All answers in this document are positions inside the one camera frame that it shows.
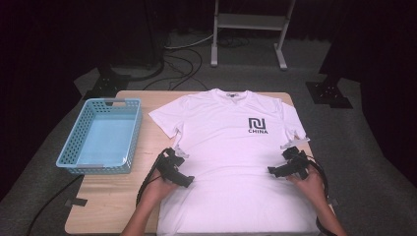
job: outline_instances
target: gray carpet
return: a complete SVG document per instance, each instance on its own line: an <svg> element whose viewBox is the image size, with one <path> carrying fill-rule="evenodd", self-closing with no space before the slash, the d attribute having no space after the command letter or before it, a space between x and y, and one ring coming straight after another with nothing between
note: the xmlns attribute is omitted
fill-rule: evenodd
<svg viewBox="0 0 417 236"><path fill-rule="evenodd" d="M183 45L196 37L173 33L171 41L172 45ZM250 43L242 47L220 47L217 68L209 65L209 44L193 47L201 53L203 65L193 79L176 89L288 92L311 138L313 154L325 168L329 194L338 201L334 210L347 232L364 236L417 235L417 189L384 158L361 110L360 85L344 79L338 85L353 109L316 105L308 93L305 82L321 82L325 78L318 72L328 51L328 42L286 40L283 53L289 70L282 72L272 48L275 39L249 39ZM192 51L178 51L170 55L191 60L195 69L199 66L200 59ZM184 72L190 68L184 61L165 59ZM149 73L143 69L115 70L134 76ZM143 89L153 81L178 75L173 68L165 66L156 78L131 82L128 89ZM97 70L92 70L75 83L85 94L92 89L97 78ZM169 89L169 82L175 80L160 81L149 89ZM57 168L55 161L82 105L81 100L50 133L1 202L0 235L25 235L42 206L75 178L66 170ZM31 235L66 234L64 227L70 209L64 204L76 196L80 185L81 180L76 181L46 207L34 223Z"/></svg>

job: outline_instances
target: stand leg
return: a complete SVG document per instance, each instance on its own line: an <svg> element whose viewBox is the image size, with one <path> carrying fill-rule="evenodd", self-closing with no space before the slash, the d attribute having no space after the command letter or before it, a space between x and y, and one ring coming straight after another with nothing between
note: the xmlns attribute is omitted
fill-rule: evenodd
<svg viewBox="0 0 417 236"><path fill-rule="evenodd" d="M328 75L322 83L306 82L315 104L328 104L331 108L353 108L349 99L337 87L340 77Z"/></svg>
<svg viewBox="0 0 417 236"><path fill-rule="evenodd" d="M214 8L214 27L212 31L212 45L211 45L211 66L217 66L217 24L218 24L218 0L215 0Z"/></svg>
<svg viewBox="0 0 417 236"><path fill-rule="evenodd" d="M291 0L289 7L288 7L287 15L285 17L285 23L282 28L282 32L279 35L278 43L275 43L273 45L275 49L276 57L278 58L279 68L282 71L286 71L288 69L281 49L282 49L282 44L284 43L286 32L288 30L289 22L291 20L291 15L292 15L292 10L294 9L294 5L295 5L295 0Z"/></svg>

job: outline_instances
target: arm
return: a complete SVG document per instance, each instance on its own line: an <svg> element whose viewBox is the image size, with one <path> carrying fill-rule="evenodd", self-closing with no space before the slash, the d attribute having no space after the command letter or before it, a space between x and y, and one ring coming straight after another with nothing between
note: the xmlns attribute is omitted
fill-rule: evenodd
<svg viewBox="0 0 417 236"><path fill-rule="evenodd" d="M297 186L312 203L316 210L317 217L324 228L337 236L347 235L330 206L328 206L328 201L323 189L323 180L320 177L319 172L311 165L309 165L308 168L309 176L305 180L301 180L293 175L287 176L287 180Z"/></svg>
<svg viewBox="0 0 417 236"><path fill-rule="evenodd" d="M160 177L160 173L155 169L150 178L150 182L145 188L141 201L136 206L135 212L130 218L122 236L144 235L148 219L154 207L156 207L165 197L167 197L178 186L166 183Z"/></svg>

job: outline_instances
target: white t-shirt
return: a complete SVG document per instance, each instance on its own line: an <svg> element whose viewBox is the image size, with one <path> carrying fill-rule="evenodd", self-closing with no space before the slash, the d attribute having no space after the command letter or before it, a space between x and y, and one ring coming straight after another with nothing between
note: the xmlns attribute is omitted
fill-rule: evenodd
<svg viewBox="0 0 417 236"><path fill-rule="evenodd" d="M158 235L302 233L317 235L301 193L268 166L286 163L280 146L306 134L294 107L251 91L212 89L182 96L150 117L189 157L195 176L161 203Z"/></svg>

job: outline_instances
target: finger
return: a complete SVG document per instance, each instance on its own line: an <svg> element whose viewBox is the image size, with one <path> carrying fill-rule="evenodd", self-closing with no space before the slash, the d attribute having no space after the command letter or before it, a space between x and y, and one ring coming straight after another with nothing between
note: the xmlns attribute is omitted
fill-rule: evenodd
<svg viewBox="0 0 417 236"><path fill-rule="evenodd" d="M292 182L293 184L297 184L299 181L301 181L298 177L294 175L288 175L285 177L288 181Z"/></svg>
<svg viewBox="0 0 417 236"><path fill-rule="evenodd" d="M169 190L175 190L176 188L178 188L178 185L177 184L174 184L174 183L172 183L172 184L169 184Z"/></svg>
<svg viewBox="0 0 417 236"><path fill-rule="evenodd" d="M160 172L159 172L159 170L154 169L154 170L153 170L152 175L150 176L150 178L151 178L151 179L154 179L154 178L156 178L156 177L158 177L158 176L160 176Z"/></svg>
<svg viewBox="0 0 417 236"><path fill-rule="evenodd" d="M309 173L319 173L319 171L317 171L316 167L314 167L313 165L309 164L309 166L307 167L307 169L309 170Z"/></svg>

